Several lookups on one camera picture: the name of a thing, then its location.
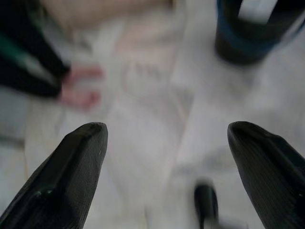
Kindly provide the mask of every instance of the black boot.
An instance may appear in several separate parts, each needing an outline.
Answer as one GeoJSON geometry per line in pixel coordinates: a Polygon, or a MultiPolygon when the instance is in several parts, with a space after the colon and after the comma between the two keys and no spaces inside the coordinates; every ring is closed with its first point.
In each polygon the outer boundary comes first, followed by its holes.
{"type": "Polygon", "coordinates": [[[218,203],[212,185],[199,183],[195,187],[194,202],[199,219],[200,229],[204,228],[205,220],[218,221],[218,203]]]}

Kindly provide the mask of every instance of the floor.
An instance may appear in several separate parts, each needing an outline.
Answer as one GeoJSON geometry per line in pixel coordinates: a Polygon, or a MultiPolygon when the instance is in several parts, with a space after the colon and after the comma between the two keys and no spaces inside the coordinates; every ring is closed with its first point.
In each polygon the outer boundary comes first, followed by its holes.
{"type": "Polygon", "coordinates": [[[305,33],[259,66],[235,67],[215,55],[215,28],[213,0],[113,20],[77,34],[82,47],[47,24],[64,59],[105,68],[104,82],[83,83],[101,90],[103,102],[82,113],[26,101],[25,140],[0,142],[0,212],[63,136],[99,121],[109,129],[108,150],[85,229],[196,229],[192,194],[202,179],[215,185],[222,221],[263,229],[226,130],[251,121],[305,156],[305,33]]]}

